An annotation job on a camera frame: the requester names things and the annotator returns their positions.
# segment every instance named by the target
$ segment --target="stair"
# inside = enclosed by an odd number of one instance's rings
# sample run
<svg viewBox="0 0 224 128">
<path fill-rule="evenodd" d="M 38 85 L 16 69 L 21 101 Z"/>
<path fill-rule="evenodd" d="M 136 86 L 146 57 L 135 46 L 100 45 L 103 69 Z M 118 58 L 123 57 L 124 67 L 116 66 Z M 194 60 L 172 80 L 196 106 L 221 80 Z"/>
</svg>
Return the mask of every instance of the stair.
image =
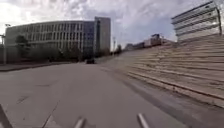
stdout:
<svg viewBox="0 0 224 128">
<path fill-rule="evenodd" d="M 224 108 L 223 36 L 125 54 L 113 61 L 128 76 Z"/>
</svg>

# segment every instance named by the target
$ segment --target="paved road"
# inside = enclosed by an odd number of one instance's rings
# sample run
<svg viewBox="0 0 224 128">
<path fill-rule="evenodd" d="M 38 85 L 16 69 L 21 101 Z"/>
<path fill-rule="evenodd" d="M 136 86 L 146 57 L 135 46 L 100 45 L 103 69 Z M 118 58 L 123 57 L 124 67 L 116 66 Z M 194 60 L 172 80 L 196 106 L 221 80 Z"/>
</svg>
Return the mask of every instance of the paved road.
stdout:
<svg viewBox="0 0 224 128">
<path fill-rule="evenodd" d="M 67 64 L 0 74 L 0 103 L 15 128 L 185 128 L 97 65 Z"/>
</svg>

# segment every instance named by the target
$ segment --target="sky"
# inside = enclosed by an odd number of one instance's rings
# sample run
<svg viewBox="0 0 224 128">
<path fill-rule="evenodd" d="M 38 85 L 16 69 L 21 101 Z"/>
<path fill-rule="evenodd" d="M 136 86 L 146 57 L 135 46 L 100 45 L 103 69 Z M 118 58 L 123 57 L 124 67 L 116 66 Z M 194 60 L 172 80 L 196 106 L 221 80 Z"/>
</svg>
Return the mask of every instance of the sky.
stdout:
<svg viewBox="0 0 224 128">
<path fill-rule="evenodd" d="M 12 26 L 54 20 L 110 17 L 118 44 L 138 43 L 152 34 L 176 40 L 171 18 L 208 0 L 0 0 L 0 34 Z"/>
</svg>

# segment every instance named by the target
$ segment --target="building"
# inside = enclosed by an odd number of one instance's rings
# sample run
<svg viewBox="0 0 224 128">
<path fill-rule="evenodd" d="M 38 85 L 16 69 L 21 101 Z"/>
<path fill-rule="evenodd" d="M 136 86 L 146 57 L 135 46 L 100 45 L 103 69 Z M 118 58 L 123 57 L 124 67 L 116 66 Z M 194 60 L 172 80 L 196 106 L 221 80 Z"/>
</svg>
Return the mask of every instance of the building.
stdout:
<svg viewBox="0 0 224 128">
<path fill-rule="evenodd" d="M 16 46 L 16 38 L 24 36 L 32 48 L 42 44 L 58 50 L 76 47 L 89 56 L 110 52 L 110 18 L 96 17 L 94 21 L 53 21 L 13 26 L 6 29 L 6 46 Z"/>
<path fill-rule="evenodd" d="M 172 18 L 178 41 L 209 35 L 222 35 L 224 1 L 213 0 Z"/>
</svg>

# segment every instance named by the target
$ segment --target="pavement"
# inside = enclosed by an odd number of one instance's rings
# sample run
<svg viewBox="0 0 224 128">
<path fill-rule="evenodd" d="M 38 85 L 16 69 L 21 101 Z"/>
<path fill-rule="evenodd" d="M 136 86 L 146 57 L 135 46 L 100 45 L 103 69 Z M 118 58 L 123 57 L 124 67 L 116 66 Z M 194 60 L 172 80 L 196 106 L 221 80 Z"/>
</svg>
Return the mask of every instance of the pavement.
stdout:
<svg viewBox="0 0 224 128">
<path fill-rule="evenodd" d="M 20 63 L 20 64 L 6 64 L 6 65 L 0 64 L 0 72 L 10 72 L 28 68 L 38 68 L 38 67 L 67 64 L 67 63 L 69 62 Z"/>
<path fill-rule="evenodd" d="M 132 81 L 129 83 L 126 79 L 124 82 L 123 79 L 126 78 L 100 65 L 86 64 L 5 72 L 0 73 L 0 103 L 14 128 L 73 128 L 81 117 L 87 119 L 85 128 L 140 128 L 138 113 L 145 115 L 150 128 L 198 126 L 189 123 L 194 118 L 172 114 L 178 112 L 169 112 L 172 109 L 166 109 L 167 104 L 158 105 L 145 98 L 147 94 L 129 86 Z M 160 92 L 156 92 L 160 98 L 171 95 Z M 185 99 L 174 97 L 172 100 L 174 104 L 183 104 L 177 102 L 182 100 L 188 105 L 194 103 Z M 197 106 L 206 108 L 203 110 L 211 108 L 204 104 Z M 220 115 L 224 113 L 216 107 L 211 109 Z"/>
</svg>

